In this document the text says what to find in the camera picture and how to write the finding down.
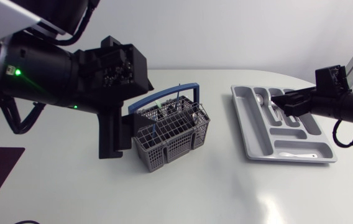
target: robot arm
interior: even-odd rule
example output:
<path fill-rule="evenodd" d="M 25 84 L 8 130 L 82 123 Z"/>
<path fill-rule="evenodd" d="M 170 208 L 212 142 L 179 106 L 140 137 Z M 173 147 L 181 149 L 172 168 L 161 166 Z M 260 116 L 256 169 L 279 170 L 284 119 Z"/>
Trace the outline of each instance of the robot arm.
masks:
<path fill-rule="evenodd" d="M 347 84 L 345 67 L 336 65 L 316 70 L 316 87 L 274 96 L 272 101 L 286 116 L 312 113 L 337 119 L 333 131 L 334 142 L 340 147 L 353 146 L 353 141 L 345 145 L 336 137 L 341 121 L 353 123 L 353 92 Z"/>
<path fill-rule="evenodd" d="M 137 114 L 121 116 L 124 100 L 153 90 L 146 58 L 132 44 L 122 45 L 110 36 L 97 49 L 71 53 L 58 47 L 80 38 L 98 3 L 0 0 L 4 9 L 40 18 L 38 24 L 0 38 L 0 109 L 15 134 L 26 133 L 46 104 L 97 114 L 99 158 L 117 158 L 122 156 L 119 150 L 131 148 L 131 137 L 140 127 L 153 123 Z M 73 37 L 57 40 L 62 32 Z M 35 102 L 23 121 L 14 97 Z"/>

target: gray cutlery tray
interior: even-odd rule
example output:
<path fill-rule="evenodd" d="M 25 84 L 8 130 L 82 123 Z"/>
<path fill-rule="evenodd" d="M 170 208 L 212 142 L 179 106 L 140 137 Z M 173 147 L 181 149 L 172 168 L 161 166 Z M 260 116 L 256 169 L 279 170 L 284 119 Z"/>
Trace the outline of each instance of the gray cutlery tray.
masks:
<path fill-rule="evenodd" d="M 317 163 L 337 161 L 327 137 L 312 114 L 306 113 L 295 119 L 285 116 L 277 108 L 281 112 L 277 116 L 270 97 L 283 95 L 292 89 L 240 85 L 233 85 L 231 89 L 249 159 Z M 264 98 L 262 106 L 256 94 Z M 316 157 L 281 156 L 281 152 L 298 156 L 315 154 Z"/>

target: white tabletop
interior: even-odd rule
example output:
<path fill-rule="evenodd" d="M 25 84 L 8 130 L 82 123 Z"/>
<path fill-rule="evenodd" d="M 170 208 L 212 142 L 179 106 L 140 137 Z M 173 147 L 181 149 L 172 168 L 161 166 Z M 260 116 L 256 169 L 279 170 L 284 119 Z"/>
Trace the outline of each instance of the white tabletop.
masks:
<path fill-rule="evenodd" d="M 179 83 L 200 84 L 211 118 L 204 146 L 149 173 L 135 148 L 121 159 L 98 159 L 95 114 L 47 106 L 19 136 L 0 113 L 0 146 L 26 148 L 0 189 L 0 223 L 353 223 L 353 147 L 332 142 L 335 120 L 316 117 L 335 164 L 245 156 L 231 85 L 313 84 L 253 70 L 151 70 L 149 78 L 155 90 L 148 95 Z M 126 101 L 123 114 L 145 96 Z M 32 107 L 17 103 L 22 116 Z M 353 124 L 342 123 L 338 135 L 350 142 Z"/>

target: white spoon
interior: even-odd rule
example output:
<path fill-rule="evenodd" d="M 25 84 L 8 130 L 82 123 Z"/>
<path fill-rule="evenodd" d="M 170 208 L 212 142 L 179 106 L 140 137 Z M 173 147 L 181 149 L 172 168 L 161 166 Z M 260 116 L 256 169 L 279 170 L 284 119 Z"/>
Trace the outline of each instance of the white spoon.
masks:
<path fill-rule="evenodd" d="M 302 157 L 302 158 L 317 158 L 318 155 L 315 153 L 313 154 L 291 154 L 288 152 L 281 152 L 279 153 L 279 156 L 288 156 L 288 157 Z"/>

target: black cable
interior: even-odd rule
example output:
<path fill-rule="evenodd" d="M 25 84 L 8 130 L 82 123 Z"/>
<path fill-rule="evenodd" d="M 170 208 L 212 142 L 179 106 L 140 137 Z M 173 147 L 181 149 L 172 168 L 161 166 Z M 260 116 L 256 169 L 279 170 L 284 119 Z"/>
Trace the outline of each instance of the black cable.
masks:
<path fill-rule="evenodd" d="M 37 118 L 39 118 L 41 111 L 44 109 L 44 103 L 34 103 L 34 108 L 27 115 L 25 120 L 21 122 L 17 107 L 15 104 L 15 99 L 11 96 L 5 96 L 0 104 L 1 110 L 4 113 L 5 119 L 8 122 L 9 127 L 15 134 L 24 134 L 28 132 Z"/>
<path fill-rule="evenodd" d="M 24 220 L 24 221 L 17 222 L 15 224 L 39 224 L 39 223 L 33 220 Z"/>
<path fill-rule="evenodd" d="M 27 31 L 32 33 L 34 36 L 37 36 L 37 37 L 43 39 L 44 41 L 46 41 L 50 44 L 53 44 L 53 45 L 59 45 L 59 46 L 72 45 L 75 42 L 77 42 L 78 39 L 80 39 L 86 26 L 88 25 L 89 20 L 91 19 L 91 16 L 92 16 L 92 13 L 94 10 L 95 10 L 95 6 L 91 3 L 88 3 L 88 7 L 87 7 L 87 10 L 85 11 L 84 18 L 83 18 L 83 20 L 81 20 L 81 23 L 78 27 L 77 32 L 73 35 L 73 37 L 71 37 L 68 40 L 57 40 L 57 39 L 54 39 L 51 37 L 47 37 L 46 35 L 42 34 L 41 32 L 39 32 L 33 28 L 29 28 L 29 29 L 27 29 Z"/>
<path fill-rule="evenodd" d="M 337 146 L 339 146 L 339 147 L 344 147 L 344 148 L 351 147 L 351 146 L 353 146 L 353 140 L 352 140 L 352 142 L 349 143 L 349 144 L 343 144 L 343 143 L 341 143 L 340 141 L 338 141 L 338 138 L 337 138 L 337 129 L 338 129 L 339 124 L 341 123 L 341 121 L 342 121 L 342 120 L 338 120 L 338 121 L 336 122 L 336 125 L 334 125 L 334 129 L 333 129 L 333 131 L 332 131 L 332 138 L 333 138 L 334 142 L 337 144 Z"/>

